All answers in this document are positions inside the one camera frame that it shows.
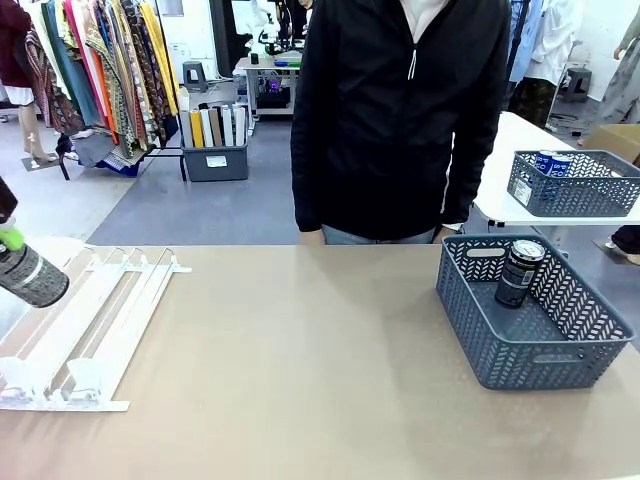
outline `gray plastic basket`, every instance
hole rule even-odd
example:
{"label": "gray plastic basket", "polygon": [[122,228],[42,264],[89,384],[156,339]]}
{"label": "gray plastic basket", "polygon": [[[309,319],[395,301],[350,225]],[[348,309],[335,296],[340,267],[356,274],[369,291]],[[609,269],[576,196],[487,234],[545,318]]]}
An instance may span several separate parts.
{"label": "gray plastic basket", "polygon": [[609,152],[559,151],[568,176],[536,168],[538,152],[515,152],[507,191],[537,217],[625,217],[640,196],[640,169]]}
{"label": "gray plastic basket", "polygon": [[[511,244],[547,250],[522,308],[494,295]],[[444,241],[437,291],[478,382],[495,390],[594,385],[633,339],[613,307],[549,242],[531,235],[455,235]]]}

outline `white skirt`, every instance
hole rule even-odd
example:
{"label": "white skirt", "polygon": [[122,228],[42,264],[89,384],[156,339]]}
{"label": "white skirt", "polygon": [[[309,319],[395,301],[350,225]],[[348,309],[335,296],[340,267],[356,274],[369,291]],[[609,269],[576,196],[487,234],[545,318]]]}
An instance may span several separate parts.
{"label": "white skirt", "polygon": [[14,105],[26,106],[34,102],[33,90],[24,87],[8,87],[4,86],[7,91],[9,101]]}

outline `desk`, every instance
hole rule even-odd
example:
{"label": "desk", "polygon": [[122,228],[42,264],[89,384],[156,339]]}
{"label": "desk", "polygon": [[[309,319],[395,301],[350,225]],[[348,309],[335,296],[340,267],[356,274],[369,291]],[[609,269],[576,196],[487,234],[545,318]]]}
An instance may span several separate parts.
{"label": "desk", "polygon": [[[249,97],[249,136],[253,135],[256,120],[260,115],[293,115],[293,105],[296,99],[297,72],[300,67],[276,67],[273,57],[259,57],[257,65],[251,64],[251,59],[241,58],[236,68],[247,72],[247,96]],[[258,72],[260,70],[283,70],[289,72],[291,82],[291,102],[288,108],[262,108],[258,109],[256,90],[258,87]]]}
{"label": "desk", "polygon": [[536,217],[507,193],[516,150],[573,150],[553,135],[513,113],[503,113],[493,153],[487,158],[475,205],[487,219],[501,225],[552,226],[551,240],[561,244],[564,227],[575,225],[640,225],[640,202],[627,217]]}
{"label": "desk", "polygon": [[0,412],[2,478],[640,473],[633,347],[592,390],[485,390],[435,292],[437,246],[175,250],[193,273],[172,278],[129,365],[129,412]]}

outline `jeans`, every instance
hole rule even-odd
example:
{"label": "jeans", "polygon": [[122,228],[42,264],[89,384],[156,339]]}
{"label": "jeans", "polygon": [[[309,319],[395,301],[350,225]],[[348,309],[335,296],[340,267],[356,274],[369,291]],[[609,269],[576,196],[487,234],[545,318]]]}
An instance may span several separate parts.
{"label": "jeans", "polygon": [[433,242],[433,230],[421,233],[415,237],[401,240],[369,240],[351,233],[342,232],[335,228],[322,226],[322,233],[327,245],[428,245]]}

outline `black jacket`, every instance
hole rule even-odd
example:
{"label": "black jacket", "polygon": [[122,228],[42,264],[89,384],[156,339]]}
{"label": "black jacket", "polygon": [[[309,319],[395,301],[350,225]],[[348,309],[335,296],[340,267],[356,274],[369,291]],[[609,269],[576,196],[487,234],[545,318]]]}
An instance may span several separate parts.
{"label": "black jacket", "polygon": [[467,220],[498,128],[509,8],[449,0],[414,45],[400,0],[314,2],[291,132],[301,231],[395,240]]}

